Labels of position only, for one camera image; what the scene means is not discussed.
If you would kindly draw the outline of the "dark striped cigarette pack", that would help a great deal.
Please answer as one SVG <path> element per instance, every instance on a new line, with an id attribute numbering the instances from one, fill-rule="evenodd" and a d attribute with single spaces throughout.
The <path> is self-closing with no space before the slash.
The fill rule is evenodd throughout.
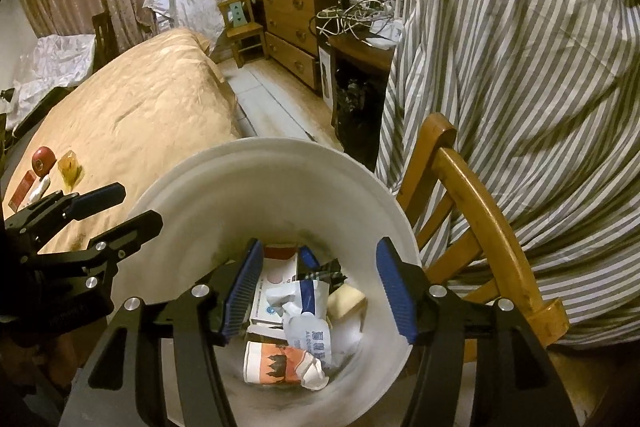
<path id="1" fill-rule="evenodd" d="M 342 271 L 341 263 L 337 259 L 333 259 L 317 268 L 303 269 L 296 275 L 295 280 L 314 280 L 327 283 L 329 293 L 333 293 L 344 284 L 346 275 Z"/>

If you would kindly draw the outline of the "blue bottle cap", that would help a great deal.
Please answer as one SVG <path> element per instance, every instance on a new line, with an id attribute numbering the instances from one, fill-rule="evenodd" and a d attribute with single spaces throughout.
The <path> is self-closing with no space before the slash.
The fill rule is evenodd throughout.
<path id="1" fill-rule="evenodd" d="M 312 250 L 304 245 L 300 246 L 297 254 L 297 266 L 299 271 L 316 271 L 320 267 L 320 262 L 312 252 Z"/>

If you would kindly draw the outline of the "white cloth roll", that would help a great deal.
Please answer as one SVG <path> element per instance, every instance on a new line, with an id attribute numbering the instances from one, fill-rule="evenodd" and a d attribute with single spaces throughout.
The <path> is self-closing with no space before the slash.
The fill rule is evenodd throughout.
<path id="1" fill-rule="evenodd" d="M 48 191 L 50 184 L 51 184 L 50 176 L 46 174 L 38 181 L 36 186 L 29 193 L 27 204 L 32 205 L 34 202 L 39 202 L 40 199 L 43 198 L 43 195 L 46 194 L 46 192 Z"/>

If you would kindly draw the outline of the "small wooden chair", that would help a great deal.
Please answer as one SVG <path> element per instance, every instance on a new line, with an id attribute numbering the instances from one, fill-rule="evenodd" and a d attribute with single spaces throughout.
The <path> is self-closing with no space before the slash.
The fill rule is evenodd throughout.
<path id="1" fill-rule="evenodd" d="M 268 58 L 265 29 L 255 20 L 252 0 L 224 0 L 217 6 L 236 66 L 244 66 L 243 53 L 246 51 L 261 49 L 262 56 Z"/>

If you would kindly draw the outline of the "yellow sponge block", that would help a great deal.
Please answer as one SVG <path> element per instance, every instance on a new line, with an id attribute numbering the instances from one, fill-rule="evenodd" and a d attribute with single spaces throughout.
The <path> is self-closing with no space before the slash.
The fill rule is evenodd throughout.
<path id="1" fill-rule="evenodd" d="M 332 323 L 359 314 L 367 306 L 367 297 L 359 289 L 343 284 L 329 295 L 326 316 Z"/>

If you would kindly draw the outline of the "orange white paper carton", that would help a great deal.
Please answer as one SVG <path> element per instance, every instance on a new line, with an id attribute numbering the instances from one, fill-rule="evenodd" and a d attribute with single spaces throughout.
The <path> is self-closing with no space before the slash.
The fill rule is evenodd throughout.
<path id="1" fill-rule="evenodd" d="M 329 384 L 321 362 L 311 353 L 277 343 L 249 341 L 245 346 L 243 379 L 250 385 L 296 385 L 320 391 Z"/>

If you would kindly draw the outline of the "tan bed cover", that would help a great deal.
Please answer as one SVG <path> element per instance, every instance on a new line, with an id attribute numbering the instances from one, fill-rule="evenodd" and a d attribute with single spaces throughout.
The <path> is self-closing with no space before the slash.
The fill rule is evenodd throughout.
<path id="1" fill-rule="evenodd" d="M 240 139 L 236 98 L 209 56 L 210 42 L 189 29 L 162 32 L 129 49 L 56 104 L 27 143 L 8 184 L 15 192 L 40 146 L 74 152 L 75 192 L 118 182 L 124 201 L 69 225 L 42 247 L 78 251 L 124 222 L 142 194 L 180 162 Z"/>

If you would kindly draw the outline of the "white blue paper packet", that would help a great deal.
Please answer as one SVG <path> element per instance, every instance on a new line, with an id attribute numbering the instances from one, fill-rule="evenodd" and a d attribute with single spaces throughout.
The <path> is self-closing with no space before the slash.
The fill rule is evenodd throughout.
<path id="1" fill-rule="evenodd" d="M 305 312 L 316 317 L 326 316 L 330 285 L 318 280 L 301 280 L 273 286 L 266 290 L 267 303 L 274 312 L 299 315 Z"/>

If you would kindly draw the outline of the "striped cloth cover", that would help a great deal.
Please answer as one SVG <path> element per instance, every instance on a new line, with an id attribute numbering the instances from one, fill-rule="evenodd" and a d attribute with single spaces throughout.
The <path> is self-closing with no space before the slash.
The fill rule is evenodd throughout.
<path id="1" fill-rule="evenodd" d="M 639 337 L 639 0 L 416 0 L 375 173 L 398 190 L 430 115 L 509 221 L 564 345 Z"/>

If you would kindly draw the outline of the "dark wooden side table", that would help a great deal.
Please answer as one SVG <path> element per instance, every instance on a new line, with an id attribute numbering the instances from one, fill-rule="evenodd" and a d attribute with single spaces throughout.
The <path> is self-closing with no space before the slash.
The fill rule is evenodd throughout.
<path id="1" fill-rule="evenodd" d="M 344 152 L 374 171 L 388 75 L 394 50 L 372 46 L 352 35 L 330 37 L 332 124 Z"/>

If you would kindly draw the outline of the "red apple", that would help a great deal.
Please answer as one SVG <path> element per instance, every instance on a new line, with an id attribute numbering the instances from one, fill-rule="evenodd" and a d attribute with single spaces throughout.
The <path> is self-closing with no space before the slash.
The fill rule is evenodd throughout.
<path id="1" fill-rule="evenodd" d="M 32 154 L 32 171 L 39 179 L 47 176 L 56 163 L 53 150 L 47 146 L 40 146 Z"/>

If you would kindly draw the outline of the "yellow plastic wrapped item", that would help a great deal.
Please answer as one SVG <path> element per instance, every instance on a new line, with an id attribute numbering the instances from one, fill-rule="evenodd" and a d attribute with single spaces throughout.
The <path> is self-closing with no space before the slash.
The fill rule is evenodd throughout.
<path id="1" fill-rule="evenodd" d="M 84 167 L 82 167 L 77 154 L 73 150 L 68 150 L 58 160 L 58 171 L 66 192 L 71 192 L 84 176 Z"/>

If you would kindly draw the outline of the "red flat box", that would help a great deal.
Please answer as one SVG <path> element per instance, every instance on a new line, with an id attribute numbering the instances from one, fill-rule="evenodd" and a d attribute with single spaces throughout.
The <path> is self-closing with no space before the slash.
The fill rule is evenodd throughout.
<path id="1" fill-rule="evenodd" d="M 13 212 L 17 212 L 20 209 L 36 180 L 37 176 L 32 170 L 27 170 L 25 172 L 21 182 L 17 185 L 17 188 L 9 201 L 9 208 Z"/>

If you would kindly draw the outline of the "white trash bucket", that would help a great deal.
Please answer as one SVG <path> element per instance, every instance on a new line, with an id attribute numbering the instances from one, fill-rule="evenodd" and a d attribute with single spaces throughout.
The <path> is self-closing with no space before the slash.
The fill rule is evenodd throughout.
<path id="1" fill-rule="evenodd" d="M 366 297 L 354 353 L 320 391 L 247 384 L 245 343 L 216 352 L 236 422 L 241 426 L 348 426 L 386 394 L 410 352 L 398 334 L 376 269 L 376 246 L 390 239 L 416 263 L 413 231 L 390 191 L 357 161 L 316 143 L 241 139 L 197 153 L 163 174 L 134 213 L 158 212 L 160 235 L 120 264 L 115 303 L 174 299 L 245 251 L 266 250 L 267 281 L 294 274 L 300 257 L 337 261 L 347 283 Z"/>

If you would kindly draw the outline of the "silver plastic sheet left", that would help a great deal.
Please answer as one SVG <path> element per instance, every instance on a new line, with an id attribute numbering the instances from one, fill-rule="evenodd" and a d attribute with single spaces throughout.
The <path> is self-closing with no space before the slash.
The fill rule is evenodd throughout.
<path id="1" fill-rule="evenodd" d="M 6 130 L 13 131 L 54 88 L 75 88 L 93 70 L 96 36 L 50 35 L 37 40 L 14 70 Z"/>

